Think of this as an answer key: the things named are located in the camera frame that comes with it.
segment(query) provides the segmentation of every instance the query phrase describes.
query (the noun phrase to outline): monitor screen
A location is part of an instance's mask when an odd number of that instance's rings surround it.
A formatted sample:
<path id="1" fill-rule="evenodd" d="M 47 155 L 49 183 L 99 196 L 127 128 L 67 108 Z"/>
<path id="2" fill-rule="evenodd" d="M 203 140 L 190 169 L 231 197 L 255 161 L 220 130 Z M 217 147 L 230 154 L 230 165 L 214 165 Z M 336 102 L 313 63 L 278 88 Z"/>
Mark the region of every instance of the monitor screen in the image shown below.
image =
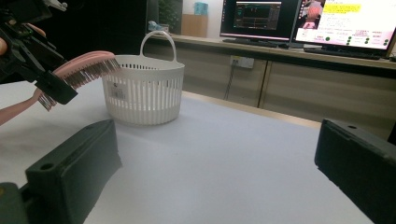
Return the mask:
<path id="1" fill-rule="evenodd" d="M 395 13 L 395 0 L 303 0 L 292 41 L 386 52 Z"/>
<path id="2" fill-rule="evenodd" d="M 220 36 L 289 42 L 299 0 L 223 0 Z"/>

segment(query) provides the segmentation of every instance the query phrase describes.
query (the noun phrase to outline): plastic basket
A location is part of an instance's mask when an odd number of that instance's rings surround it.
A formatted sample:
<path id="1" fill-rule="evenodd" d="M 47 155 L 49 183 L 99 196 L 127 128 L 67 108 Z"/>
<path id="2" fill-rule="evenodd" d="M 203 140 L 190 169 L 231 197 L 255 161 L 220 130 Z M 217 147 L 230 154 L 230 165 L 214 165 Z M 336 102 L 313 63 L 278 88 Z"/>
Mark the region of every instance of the plastic basket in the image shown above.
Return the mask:
<path id="1" fill-rule="evenodd" d="M 164 35 L 174 52 L 173 61 L 148 58 L 143 47 L 152 35 Z M 140 55 L 116 55 L 117 73 L 102 78 L 107 111 L 115 121 L 135 125 L 162 124 L 180 110 L 184 64 L 177 62 L 175 43 L 164 31 L 145 36 Z"/>

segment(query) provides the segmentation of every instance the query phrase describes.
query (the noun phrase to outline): white table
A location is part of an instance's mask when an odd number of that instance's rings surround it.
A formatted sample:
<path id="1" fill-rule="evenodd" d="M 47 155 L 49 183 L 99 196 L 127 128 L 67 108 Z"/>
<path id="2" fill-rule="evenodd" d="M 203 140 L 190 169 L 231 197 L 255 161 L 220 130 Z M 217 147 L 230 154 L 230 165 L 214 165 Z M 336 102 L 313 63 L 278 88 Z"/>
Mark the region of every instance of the white table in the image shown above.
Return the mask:
<path id="1" fill-rule="evenodd" d="M 0 86 L 0 107 L 34 89 L 27 82 Z M 47 112 L 37 103 L 0 127 L 0 182 L 21 187 L 31 164 L 109 119 L 100 80 L 78 92 L 68 105 Z M 372 223 L 314 164 L 318 124 L 213 102 L 184 92 L 170 123 L 117 124 L 123 167 L 85 223 Z"/>

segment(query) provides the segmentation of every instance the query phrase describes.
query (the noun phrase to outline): hairbrush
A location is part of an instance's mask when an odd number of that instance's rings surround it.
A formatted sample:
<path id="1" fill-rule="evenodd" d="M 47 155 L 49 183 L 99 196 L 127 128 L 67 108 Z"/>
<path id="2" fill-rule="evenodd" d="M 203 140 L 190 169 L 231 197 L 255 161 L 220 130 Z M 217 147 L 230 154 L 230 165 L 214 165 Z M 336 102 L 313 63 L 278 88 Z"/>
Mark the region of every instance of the hairbrush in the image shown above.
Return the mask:
<path id="1" fill-rule="evenodd" d="M 92 51 L 63 64 L 53 71 L 53 74 L 76 90 L 99 77 L 116 72 L 119 69 L 120 65 L 117 63 L 113 53 Z M 18 116 L 37 101 L 48 111 L 57 104 L 55 100 L 37 88 L 33 96 L 28 100 L 0 109 L 0 125 Z"/>

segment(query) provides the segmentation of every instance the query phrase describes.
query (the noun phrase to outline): power outlet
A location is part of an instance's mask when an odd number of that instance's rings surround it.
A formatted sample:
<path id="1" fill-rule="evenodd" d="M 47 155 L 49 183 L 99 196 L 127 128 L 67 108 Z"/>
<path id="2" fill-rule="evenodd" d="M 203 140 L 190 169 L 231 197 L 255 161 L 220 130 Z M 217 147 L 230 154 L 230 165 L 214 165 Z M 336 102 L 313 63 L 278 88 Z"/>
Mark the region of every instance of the power outlet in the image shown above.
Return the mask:
<path id="1" fill-rule="evenodd" d="M 234 56 L 231 55 L 230 65 L 233 65 L 233 61 L 235 61 L 235 66 L 245 67 L 245 68 L 253 68 L 254 59 Z"/>

